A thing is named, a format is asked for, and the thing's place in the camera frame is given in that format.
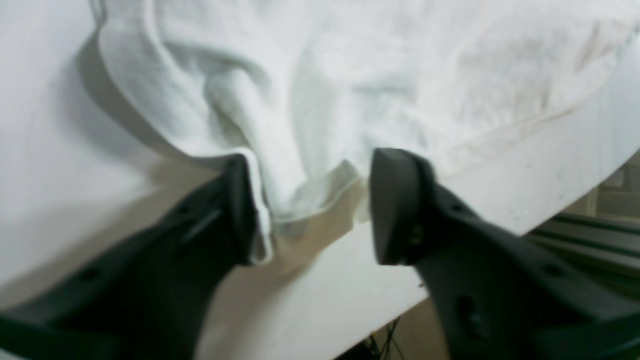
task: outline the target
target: wire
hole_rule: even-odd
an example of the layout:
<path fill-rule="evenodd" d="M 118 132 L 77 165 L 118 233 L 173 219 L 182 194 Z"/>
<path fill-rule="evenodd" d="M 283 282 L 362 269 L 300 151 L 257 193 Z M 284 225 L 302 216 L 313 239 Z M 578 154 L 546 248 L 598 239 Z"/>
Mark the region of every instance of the wire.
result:
<path fill-rule="evenodd" d="M 382 350 L 380 350 L 382 360 L 389 360 L 391 358 L 391 341 L 399 321 L 400 318 L 396 318 L 392 323 L 387 325 L 387 340 L 384 345 L 382 345 Z"/>
<path fill-rule="evenodd" d="M 373 335 L 370 335 L 367 338 L 367 340 L 369 340 L 369 343 L 365 341 L 365 345 L 367 345 L 367 348 L 369 348 L 369 351 L 371 351 L 374 360 L 390 360 L 392 345 L 398 351 L 401 360 L 404 360 L 404 354 L 400 351 L 400 346 L 398 346 L 397 341 L 394 339 L 394 333 L 396 332 L 398 322 L 400 322 L 400 317 L 387 324 L 387 338 L 384 344 L 382 344 L 381 348 L 378 345 L 375 336 Z"/>
<path fill-rule="evenodd" d="M 394 338 L 391 341 L 393 342 L 394 346 L 396 347 L 396 350 L 398 350 L 398 354 L 400 354 L 400 359 L 404 360 L 404 355 L 403 355 L 402 351 L 400 351 L 400 346 L 398 346 L 398 343 L 397 343 L 396 339 Z"/>

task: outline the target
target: white towel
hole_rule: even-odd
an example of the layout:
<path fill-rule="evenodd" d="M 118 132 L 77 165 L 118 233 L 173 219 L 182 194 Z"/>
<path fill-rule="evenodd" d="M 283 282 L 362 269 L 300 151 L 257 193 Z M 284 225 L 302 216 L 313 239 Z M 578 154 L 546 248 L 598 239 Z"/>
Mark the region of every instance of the white towel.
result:
<path fill-rule="evenodd" d="M 110 76 L 193 157 L 255 153 L 278 253 L 352 226 L 376 147 L 446 177 L 600 86 L 635 0 L 105 0 Z"/>

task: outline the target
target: black plastic part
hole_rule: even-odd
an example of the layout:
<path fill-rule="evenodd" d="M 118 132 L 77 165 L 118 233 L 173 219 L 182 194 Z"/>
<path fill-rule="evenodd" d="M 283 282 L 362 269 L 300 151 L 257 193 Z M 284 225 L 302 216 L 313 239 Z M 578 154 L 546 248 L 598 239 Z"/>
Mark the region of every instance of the black plastic part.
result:
<path fill-rule="evenodd" d="M 389 181 L 390 172 L 401 175 Z M 407 179 L 410 174 L 418 178 Z M 393 256 L 383 260 L 413 265 L 425 280 L 454 360 L 640 356 L 637 303 L 482 221 L 435 183 L 425 159 L 378 149 L 370 182 L 376 250 L 380 256 L 392 249 Z M 390 199 L 397 193 L 410 199 L 407 191 L 419 206 Z"/>
<path fill-rule="evenodd" d="M 230 158 L 154 227 L 0 316 L 27 359 L 190 359 L 213 292 L 257 237 L 248 169 Z"/>

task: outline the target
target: white table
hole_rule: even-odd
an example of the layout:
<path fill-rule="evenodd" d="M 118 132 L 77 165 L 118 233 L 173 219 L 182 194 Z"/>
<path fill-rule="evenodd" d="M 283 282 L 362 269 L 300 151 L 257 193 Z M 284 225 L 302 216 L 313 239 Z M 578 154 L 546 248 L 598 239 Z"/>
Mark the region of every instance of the white table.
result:
<path fill-rule="evenodd" d="M 136 114 L 101 83 L 95 27 L 88 1 L 0 3 L 0 306 L 150 225 L 214 176 L 148 129 L 112 119 Z M 97 104 L 92 91 L 112 96 Z M 583 106 L 444 183 L 524 233 L 637 150 L 638 94 L 640 45 Z M 298 273 L 276 263 L 235 270 L 216 294 L 199 358 L 331 359 L 421 301 L 420 283 L 411 268 L 376 265 L 369 225 L 356 226 Z"/>

